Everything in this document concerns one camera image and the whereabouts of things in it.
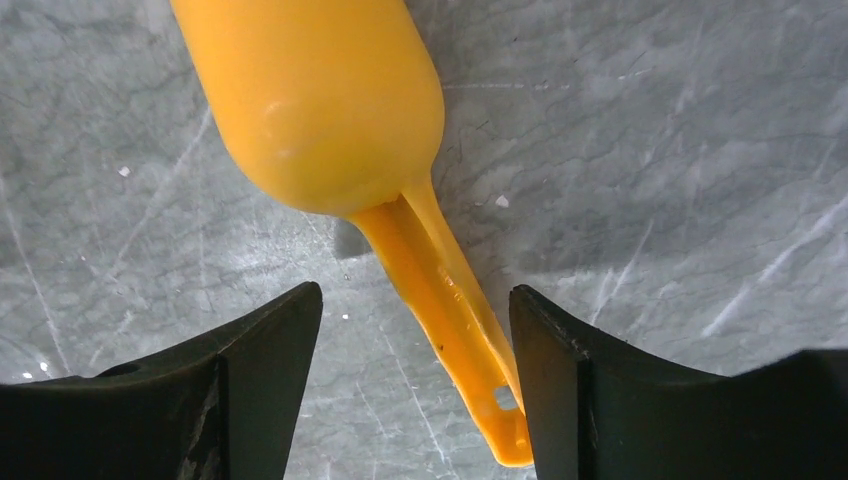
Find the yellow plastic scoop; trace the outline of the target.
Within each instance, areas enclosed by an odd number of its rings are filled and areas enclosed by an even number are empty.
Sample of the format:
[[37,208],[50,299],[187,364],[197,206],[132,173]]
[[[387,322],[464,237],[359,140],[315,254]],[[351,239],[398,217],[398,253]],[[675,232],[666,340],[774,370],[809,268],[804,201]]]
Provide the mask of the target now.
[[224,146],[280,203],[357,227],[496,461],[533,463],[516,360],[436,199],[442,86],[402,1],[175,1]]

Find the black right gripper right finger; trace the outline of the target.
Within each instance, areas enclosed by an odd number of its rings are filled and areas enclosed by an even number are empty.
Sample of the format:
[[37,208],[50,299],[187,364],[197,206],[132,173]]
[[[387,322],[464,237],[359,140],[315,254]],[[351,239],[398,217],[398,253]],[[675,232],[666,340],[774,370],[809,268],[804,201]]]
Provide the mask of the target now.
[[843,479],[847,353],[724,377],[657,357],[535,289],[509,319],[541,479]]

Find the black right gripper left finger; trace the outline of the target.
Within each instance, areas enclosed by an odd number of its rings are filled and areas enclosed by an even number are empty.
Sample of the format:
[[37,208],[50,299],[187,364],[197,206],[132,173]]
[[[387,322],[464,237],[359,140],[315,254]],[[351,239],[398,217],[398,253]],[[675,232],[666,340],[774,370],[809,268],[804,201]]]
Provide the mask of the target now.
[[5,479],[280,479],[323,299],[306,282],[85,378],[1,388]]

